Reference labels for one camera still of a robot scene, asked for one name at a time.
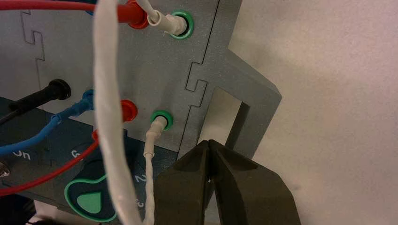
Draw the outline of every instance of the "gray panel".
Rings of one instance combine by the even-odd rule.
[[[175,122],[158,143],[180,151],[182,156],[196,145],[213,91],[220,87],[243,102],[227,145],[253,156],[281,96],[271,82],[228,50],[241,1],[152,3],[165,13],[180,8],[190,12],[195,30],[189,39],[178,41],[151,27],[134,30],[126,24],[119,26],[121,96],[135,102],[139,109],[138,117],[125,125],[128,135],[144,140],[152,112],[166,109]],[[41,88],[54,78],[64,79],[72,87],[70,99],[44,105],[45,110],[57,113],[92,87],[92,17],[86,12],[35,10],[22,19],[26,34],[42,34],[45,61],[38,61],[37,71]],[[10,36],[21,38],[21,32],[14,30]],[[36,35],[31,42],[38,40],[41,36]],[[16,62],[19,67],[30,68],[18,57]],[[2,77],[4,72],[8,76],[16,73],[0,68]],[[93,114],[86,112],[77,120],[93,124]]]
[[[43,59],[41,34],[25,37],[25,15],[20,11],[0,12],[0,96],[12,100],[40,90],[36,59]]]

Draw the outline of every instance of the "plastic connector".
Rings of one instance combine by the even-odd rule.
[[[129,100],[122,100],[122,118],[123,118],[123,122],[129,122],[132,121],[138,114],[138,109],[136,107],[136,105],[129,101]]]
[[[52,118],[58,117],[59,118],[58,123],[61,123],[62,120],[65,120],[71,116],[78,117],[82,113],[84,113],[88,110],[93,110],[94,109],[93,97],[94,97],[93,90],[88,90],[88,91],[84,92],[83,97],[79,102],[74,103],[71,107],[52,116]]]
[[[10,103],[8,107],[12,111],[16,111],[17,115],[22,115],[36,107],[39,107],[52,100],[64,100],[69,98],[71,90],[69,85],[61,80],[52,80],[43,90],[35,92],[29,96]]]
[[[158,10],[155,10],[155,12],[158,14],[159,19],[158,21],[153,21],[148,16],[149,25],[174,35],[180,35],[187,29],[187,22],[184,18],[177,15],[164,15]]]
[[[155,153],[153,151],[153,147],[155,144],[155,140],[161,136],[162,131],[167,125],[167,120],[163,116],[158,116],[151,124],[151,128],[146,132],[145,137],[145,148],[144,148],[144,157],[146,154],[151,154],[154,157]]]

